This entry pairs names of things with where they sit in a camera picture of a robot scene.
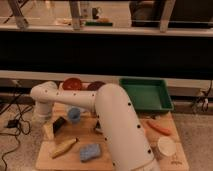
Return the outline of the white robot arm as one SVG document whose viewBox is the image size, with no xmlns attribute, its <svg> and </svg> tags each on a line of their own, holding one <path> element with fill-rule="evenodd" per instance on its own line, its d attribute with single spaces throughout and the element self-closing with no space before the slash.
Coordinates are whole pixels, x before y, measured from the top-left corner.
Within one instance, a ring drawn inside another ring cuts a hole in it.
<svg viewBox="0 0 213 171">
<path fill-rule="evenodd" d="M 161 171 L 133 104 L 121 86 L 108 83 L 97 91 L 59 90 L 48 81 L 34 86 L 30 96 L 40 118 L 51 115 L 54 102 L 94 111 L 115 171 Z"/>
</svg>

